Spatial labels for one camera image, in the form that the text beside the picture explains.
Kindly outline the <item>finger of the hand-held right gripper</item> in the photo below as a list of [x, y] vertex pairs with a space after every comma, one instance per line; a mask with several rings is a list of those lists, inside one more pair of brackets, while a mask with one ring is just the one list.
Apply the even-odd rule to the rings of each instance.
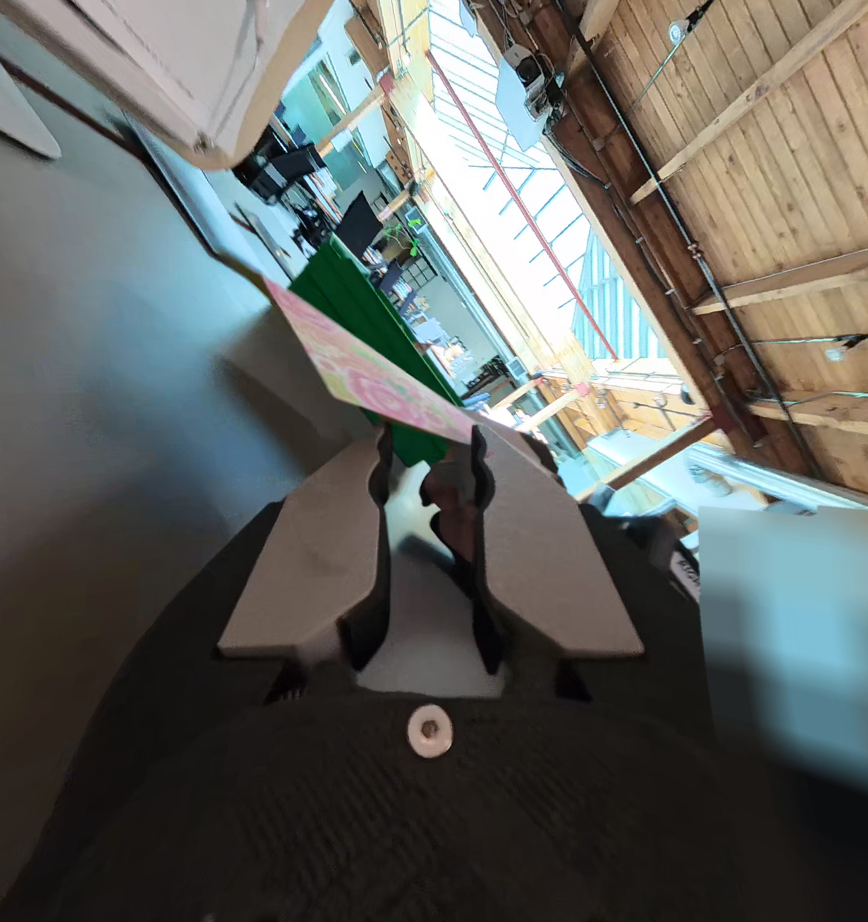
[[480, 493], [567, 493], [547, 446], [528, 433], [479, 422]]
[[430, 529], [451, 552], [454, 577], [473, 577], [477, 516], [474, 475], [465, 462], [440, 461], [433, 465], [418, 488], [425, 507], [436, 509]]

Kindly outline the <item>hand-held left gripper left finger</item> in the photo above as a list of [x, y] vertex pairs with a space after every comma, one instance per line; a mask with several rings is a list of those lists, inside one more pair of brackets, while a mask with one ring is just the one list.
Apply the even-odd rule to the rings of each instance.
[[348, 444], [283, 501], [218, 640], [232, 659], [362, 670], [390, 622], [391, 427]]

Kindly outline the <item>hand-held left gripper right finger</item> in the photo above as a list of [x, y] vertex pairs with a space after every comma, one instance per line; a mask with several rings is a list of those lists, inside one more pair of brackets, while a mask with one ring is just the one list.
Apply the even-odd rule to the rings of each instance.
[[526, 626], [577, 659], [644, 655], [575, 499], [568, 492], [480, 493], [479, 424], [473, 430], [471, 464], [477, 577], [500, 623]]

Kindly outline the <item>floral origami paper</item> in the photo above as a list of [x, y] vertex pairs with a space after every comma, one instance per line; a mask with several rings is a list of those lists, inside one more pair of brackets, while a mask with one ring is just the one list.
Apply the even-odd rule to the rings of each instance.
[[462, 409], [290, 290], [261, 281], [334, 398], [454, 444], [472, 443], [474, 422]]

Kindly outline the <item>green plastic tray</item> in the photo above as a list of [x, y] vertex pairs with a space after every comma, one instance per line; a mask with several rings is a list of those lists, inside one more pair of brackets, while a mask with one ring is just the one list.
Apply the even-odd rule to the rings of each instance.
[[[287, 289], [461, 409], [451, 386], [435, 365], [417, 350], [417, 342], [404, 321], [388, 298], [371, 287], [347, 249], [335, 243], [325, 244]], [[387, 421], [371, 411], [360, 410], [374, 424], [391, 425], [394, 453], [407, 467], [420, 462], [433, 465], [445, 459], [452, 448], [471, 446], [454, 444]]]

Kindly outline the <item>red ceiling pipe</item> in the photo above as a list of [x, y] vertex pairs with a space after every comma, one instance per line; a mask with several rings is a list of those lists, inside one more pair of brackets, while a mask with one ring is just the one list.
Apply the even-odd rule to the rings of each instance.
[[634, 302], [613, 269], [574, 192], [550, 157], [546, 137], [520, 148], [498, 109], [503, 64], [482, 42], [436, 44], [430, 51], [436, 110], [481, 179], [497, 231], [509, 239], [516, 277], [542, 294], [539, 302], [569, 322], [593, 360], [631, 355]]

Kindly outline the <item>green potted plant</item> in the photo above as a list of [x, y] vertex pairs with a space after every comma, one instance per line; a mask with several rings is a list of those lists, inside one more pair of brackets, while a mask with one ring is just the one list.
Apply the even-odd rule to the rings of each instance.
[[382, 229], [381, 254], [387, 262], [405, 262], [415, 259], [419, 255], [420, 241], [418, 232], [424, 228], [424, 222], [419, 218], [408, 218], [406, 221], [394, 221]]

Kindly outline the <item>black computer monitor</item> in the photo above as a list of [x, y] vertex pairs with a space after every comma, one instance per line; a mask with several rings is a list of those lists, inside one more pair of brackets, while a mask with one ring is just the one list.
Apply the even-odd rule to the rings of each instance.
[[381, 234], [383, 224], [363, 192], [349, 204], [336, 227], [336, 237], [357, 259], [371, 247]]

